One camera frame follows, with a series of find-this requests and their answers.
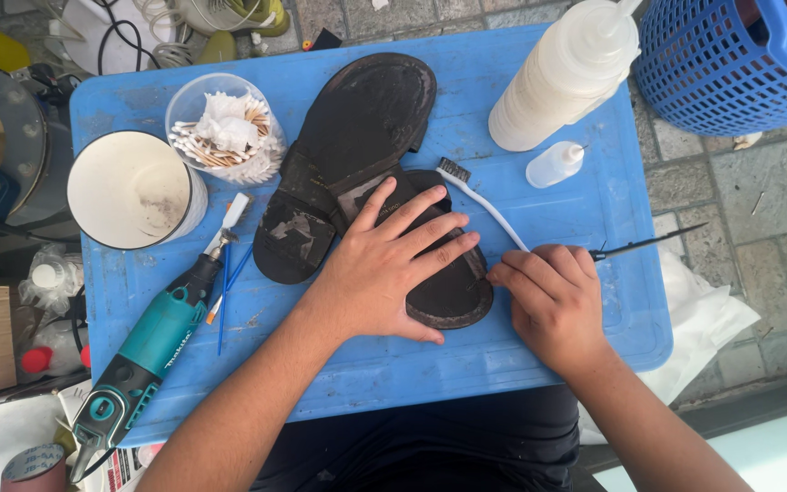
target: blue plastic table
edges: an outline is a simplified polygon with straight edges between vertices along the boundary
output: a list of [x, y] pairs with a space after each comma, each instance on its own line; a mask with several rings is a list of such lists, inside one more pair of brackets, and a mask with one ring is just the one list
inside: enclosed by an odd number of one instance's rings
[[[165, 138], [164, 114], [171, 96], [181, 85], [213, 72], [235, 73], [257, 85], [292, 140], [322, 85], [341, 67], [370, 53], [399, 51], [427, 62], [439, 87], [421, 151], [402, 159], [406, 169], [435, 168], [441, 157], [468, 168], [470, 185], [496, 204], [530, 246], [561, 242], [599, 249], [605, 242], [617, 247], [652, 237], [626, 85], [533, 151], [503, 151], [491, 140], [487, 129], [491, 107], [546, 27], [93, 78], [72, 96], [74, 151], [77, 154], [95, 138], [118, 129], [139, 129]], [[527, 184], [527, 163], [564, 139], [590, 144], [581, 172], [543, 190]], [[93, 381], [152, 297], [193, 263], [220, 227], [225, 204], [239, 187], [201, 174], [208, 184], [208, 212], [191, 234], [141, 251], [110, 250], [82, 236]], [[247, 190], [256, 203], [234, 229], [243, 240], [234, 250], [235, 258], [253, 239], [275, 187], [273, 183]], [[489, 264], [515, 249], [483, 208], [454, 188], [451, 194], [455, 210], [470, 214], [468, 229], [482, 234], [480, 245]], [[655, 369], [672, 350], [657, 251], [645, 248], [597, 267], [603, 281], [606, 335], [634, 370]], [[307, 286], [308, 282], [278, 285], [248, 263], [227, 299], [221, 356], [215, 354], [217, 324], [202, 325], [121, 446], [164, 441], [209, 391], [257, 349]], [[302, 396], [290, 420], [559, 383], [512, 330], [508, 292], [497, 289], [494, 295], [486, 318], [447, 332], [442, 347], [395, 337], [347, 341]]]

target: makita rotary tool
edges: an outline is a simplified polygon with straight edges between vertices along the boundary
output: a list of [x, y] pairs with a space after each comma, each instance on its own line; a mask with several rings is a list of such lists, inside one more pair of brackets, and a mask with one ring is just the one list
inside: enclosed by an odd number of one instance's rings
[[142, 415], [193, 330], [204, 320], [214, 277], [223, 267], [218, 258], [226, 244], [237, 239], [223, 229], [220, 244], [200, 254], [187, 272], [157, 294], [129, 332], [74, 420], [72, 432], [81, 451], [72, 468], [72, 483], [93, 473], [107, 458], [87, 468], [93, 454], [113, 451]]

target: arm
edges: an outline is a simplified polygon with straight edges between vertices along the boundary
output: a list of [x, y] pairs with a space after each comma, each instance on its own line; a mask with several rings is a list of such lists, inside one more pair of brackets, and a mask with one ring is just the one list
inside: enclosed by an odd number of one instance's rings
[[445, 196], [445, 188], [435, 186], [376, 228], [378, 210], [395, 187], [393, 178], [378, 186], [290, 315], [172, 433], [139, 492], [247, 490], [302, 393], [352, 336], [395, 334], [443, 343], [442, 333], [409, 318], [406, 294], [472, 249], [478, 233], [415, 257], [469, 219], [446, 214], [400, 237]]
[[608, 344], [600, 281], [584, 248], [509, 251], [488, 279], [509, 289], [515, 330], [569, 384], [638, 490], [751, 490]]

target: dark pants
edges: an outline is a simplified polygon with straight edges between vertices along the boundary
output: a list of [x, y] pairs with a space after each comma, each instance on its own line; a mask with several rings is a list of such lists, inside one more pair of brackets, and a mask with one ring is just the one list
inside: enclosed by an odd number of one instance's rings
[[251, 489], [378, 489], [372, 484], [404, 470], [453, 467], [485, 469], [512, 489], [570, 490], [578, 417], [573, 393], [561, 384], [294, 422], [281, 430]]

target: hand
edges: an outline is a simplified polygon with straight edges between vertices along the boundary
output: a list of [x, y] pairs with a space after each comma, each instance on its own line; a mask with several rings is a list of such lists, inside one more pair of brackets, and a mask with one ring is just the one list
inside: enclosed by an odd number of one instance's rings
[[378, 185], [294, 311], [323, 320], [343, 341], [357, 334], [395, 334], [441, 345], [445, 340], [441, 332], [406, 314], [406, 294], [475, 247], [479, 236], [469, 232], [415, 257], [470, 219], [451, 212], [400, 237], [424, 210], [444, 198], [445, 186], [438, 185], [412, 198], [375, 227], [378, 211], [394, 188], [393, 177]]
[[564, 379], [607, 355], [600, 280], [591, 255], [545, 244], [508, 251], [488, 272], [511, 292], [511, 323], [532, 352]]

